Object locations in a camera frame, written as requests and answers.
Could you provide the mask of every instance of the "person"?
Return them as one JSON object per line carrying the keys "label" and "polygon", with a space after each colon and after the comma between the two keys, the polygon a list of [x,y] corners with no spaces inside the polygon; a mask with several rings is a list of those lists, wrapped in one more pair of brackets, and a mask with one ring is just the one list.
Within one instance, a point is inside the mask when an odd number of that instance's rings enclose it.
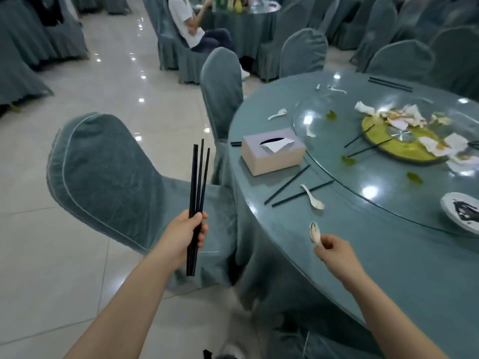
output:
{"label": "person", "polygon": [[[193,229],[201,225],[198,247],[204,245],[206,213],[173,219],[156,246],[135,267],[108,305],[71,347],[64,359],[137,359],[160,304],[170,274],[186,261]],[[322,235],[314,253],[354,297],[368,328],[387,359],[447,359],[398,306],[368,277],[351,245]],[[220,358],[244,359],[236,346]]]}
{"label": "person", "polygon": [[[188,44],[188,47],[197,53],[211,53],[214,49],[223,47],[234,50],[233,40],[226,29],[212,29],[204,31],[201,27],[206,10],[214,0],[205,0],[198,15],[195,15],[189,0],[168,0],[171,18],[178,32]],[[241,78],[245,80],[249,73],[241,68]]]}

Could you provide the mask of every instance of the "green leaf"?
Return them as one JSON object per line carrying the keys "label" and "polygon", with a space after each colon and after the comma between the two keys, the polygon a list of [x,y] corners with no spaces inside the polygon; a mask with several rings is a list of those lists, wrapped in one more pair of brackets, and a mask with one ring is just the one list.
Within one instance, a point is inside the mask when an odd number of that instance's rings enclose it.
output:
{"label": "green leaf", "polygon": [[20,113],[20,107],[15,106],[13,103],[10,103],[10,109],[15,113]]}
{"label": "green leaf", "polygon": [[326,115],[326,118],[330,121],[334,121],[337,117],[338,115],[335,114],[334,111],[332,111],[331,109],[330,112]]}
{"label": "green leaf", "polygon": [[344,162],[347,166],[351,166],[356,163],[356,160],[348,156],[341,156],[341,161]]}
{"label": "green leaf", "polygon": [[406,176],[409,180],[414,181],[415,183],[422,184],[424,182],[416,173],[408,172]]}

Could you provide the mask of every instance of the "white shirt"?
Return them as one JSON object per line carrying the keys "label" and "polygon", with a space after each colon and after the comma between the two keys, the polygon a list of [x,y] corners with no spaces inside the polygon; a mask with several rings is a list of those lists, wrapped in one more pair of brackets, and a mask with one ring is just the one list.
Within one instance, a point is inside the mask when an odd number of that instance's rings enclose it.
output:
{"label": "white shirt", "polygon": [[196,35],[190,35],[188,27],[185,25],[185,21],[193,17],[193,8],[188,0],[169,0],[168,8],[171,12],[171,17],[176,25],[176,28],[183,36],[188,46],[191,48],[198,45],[205,32],[198,27]]}

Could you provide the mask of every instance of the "dark pants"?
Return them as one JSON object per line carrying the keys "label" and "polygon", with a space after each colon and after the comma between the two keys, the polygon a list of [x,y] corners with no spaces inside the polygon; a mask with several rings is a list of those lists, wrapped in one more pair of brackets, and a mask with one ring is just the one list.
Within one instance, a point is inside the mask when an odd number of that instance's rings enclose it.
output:
{"label": "dark pants", "polygon": [[205,31],[205,35],[203,35],[200,42],[191,50],[197,53],[210,53],[221,46],[230,49],[232,52],[235,51],[230,32],[226,29],[213,29]]}

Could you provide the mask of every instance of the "white tile floor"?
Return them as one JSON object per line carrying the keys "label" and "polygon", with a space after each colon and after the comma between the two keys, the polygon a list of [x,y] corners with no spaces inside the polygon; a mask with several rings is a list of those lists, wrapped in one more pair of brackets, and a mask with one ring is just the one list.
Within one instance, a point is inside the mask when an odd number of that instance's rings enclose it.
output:
{"label": "white tile floor", "polygon": [[[206,138],[214,150],[199,87],[180,85],[175,72],[159,70],[157,39],[143,4],[128,2],[131,15],[81,19],[91,58],[41,73],[55,96],[0,118],[2,359],[62,357],[141,259],[50,197],[46,160],[64,122],[90,111],[114,114],[141,136],[159,172],[178,179],[189,179],[191,150],[183,141]],[[352,69],[350,57],[330,48],[325,69]],[[245,96],[260,85],[248,79]],[[166,146],[168,159],[159,153]],[[249,357],[261,358],[255,327],[231,289],[187,285],[165,294],[141,357],[199,358],[203,349],[216,353],[228,337],[247,346]]]}

